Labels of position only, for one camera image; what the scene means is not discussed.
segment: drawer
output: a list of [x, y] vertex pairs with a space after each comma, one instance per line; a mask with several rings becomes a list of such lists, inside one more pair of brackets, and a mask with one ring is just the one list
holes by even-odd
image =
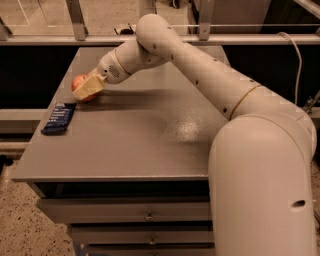
[[213, 244], [194, 246], [86, 246], [86, 252], [90, 256], [214, 256]]
[[107, 199], [40, 199], [38, 208], [55, 223], [211, 220], [209, 202]]
[[160, 225], [104, 224], [102, 226], [69, 226], [69, 236], [78, 244], [197, 244], [213, 243], [212, 224], [161, 223]]

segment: blue object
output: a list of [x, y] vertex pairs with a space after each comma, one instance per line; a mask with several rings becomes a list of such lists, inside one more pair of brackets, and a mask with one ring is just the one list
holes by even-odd
[[56, 103], [46, 126], [41, 130], [44, 135], [58, 135], [67, 130], [77, 103]]

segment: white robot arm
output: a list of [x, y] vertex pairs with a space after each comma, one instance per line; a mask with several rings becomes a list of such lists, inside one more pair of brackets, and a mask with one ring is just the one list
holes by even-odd
[[[310, 184], [316, 131], [308, 115], [183, 43], [158, 15], [142, 17], [136, 36], [138, 43], [124, 43], [113, 57], [103, 57], [93, 73], [116, 83], [139, 69], [170, 61], [230, 120], [216, 136], [209, 157], [217, 256], [316, 256]], [[118, 74], [106, 69], [110, 59], [119, 80], [108, 76]]]

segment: table top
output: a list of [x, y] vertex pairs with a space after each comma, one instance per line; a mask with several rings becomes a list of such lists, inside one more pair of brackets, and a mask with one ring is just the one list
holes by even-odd
[[[45, 136], [57, 102], [77, 102], [72, 78], [87, 73], [112, 48], [80, 48], [16, 170], [14, 181], [106, 182], [207, 179], [222, 115], [171, 63], [142, 70], [78, 102], [63, 135]], [[204, 51], [226, 61], [221, 47]]]

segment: gray table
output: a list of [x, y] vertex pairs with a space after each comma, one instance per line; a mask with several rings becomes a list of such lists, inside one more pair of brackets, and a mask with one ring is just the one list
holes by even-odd
[[12, 179], [90, 255], [212, 255], [208, 155], [226, 120], [171, 63], [78, 102], [65, 134], [40, 132], [56, 102], [76, 102], [72, 78], [111, 49], [78, 51]]
[[[205, 48], [224, 57], [221, 48]], [[56, 102], [76, 102], [72, 78], [110, 48], [81, 48], [27, 147], [13, 180], [123, 181], [207, 179], [208, 154], [225, 120], [171, 63], [108, 85], [79, 103], [67, 132], [44, 136]]]

